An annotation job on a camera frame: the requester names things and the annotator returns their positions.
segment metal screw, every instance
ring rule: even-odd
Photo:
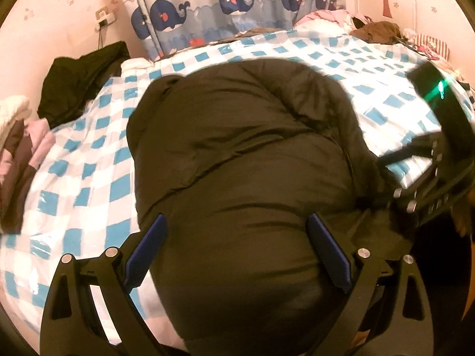
[[[414,210],[416,209],[416,205],[417,205],[417,202],[416,202],[416,201],[410,201],[410,202],[408,203],[407,212],[408,212],[408,213],[414,212]]]
[[[406,254],[404,257],[402,257],[405,263],[408,263],[409,265],[414,263],[414,257],[410,256],[409,254]]]
[[[70,263],[72,259],[73,259],[73,256],[71,254],[65,254],[64,256],[61,257],[61,262]]]
[[[368,258],[371,255],[370,251],[365,248],[358,249],[358,256]]]
[[[105,255],[106,255],[106,257],[115,257],[115,256],[117,256],[118,252],[119,251],[118,251],[117,248],[112,247],[112,248],[106,249]]]

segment blue gripper pad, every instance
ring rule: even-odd
[[[353,287],[350,261],[316,214],[308,218],[307,235],[333,284],[349,293]]]
[[[132,252],[125,264],[125,277],[122,282],[126,290],[142,284],[151,262],[167,237],[167,220],[160,214]]]

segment black jacket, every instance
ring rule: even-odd
[[[121,64],[130,59],[123,41],[107,45],[79,59],[59,57],[43,82],[38,116],[50,128],[76,120],[111,76],[120,76]]]
[[[319,211],[359,247],[399,258],[411,241],[392,191],[334,80],[284,60],[228,63],[154,81],[132,114],[141,228],[158,213],[167,240],[151,267],[192,356],[298,355],[344,301],[305,233]]]

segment blue and white checkered sheet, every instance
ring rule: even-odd
[[[82,117],[55,130],[56,145],[27,198],[22,233],[5,235],[0,241],[0,285],[6,291],[2,304],[9,304],[39,333],[48,286],[61,255],[98,256],[138,230],[134,163],[125,128],[153,79],[260,57],[305,63],[338,80],[352,101],[368,147],[377,155],[417,134],[440,130],[405,78],[420,57],[404,47],[366,44],[349,35],[281,31],[189,50],[158,61],[149,70],[128,71],[128,76],[111,78]],[[473,120],[468,97],[458,84],[454,87]],[[409,159],[391,170],[407,185],[426,167],[426,161]],[[100,291],[94,288],[93,295],[109,339],[119,342]],[[132,300],[158,340],[174,344],[176,334],[167,324],[150,274],[132,292]]]

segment curtain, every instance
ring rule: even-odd
[[[150,58],[233,37],[255,27],[290,29],[317,9],[346,0],[123,0]]]

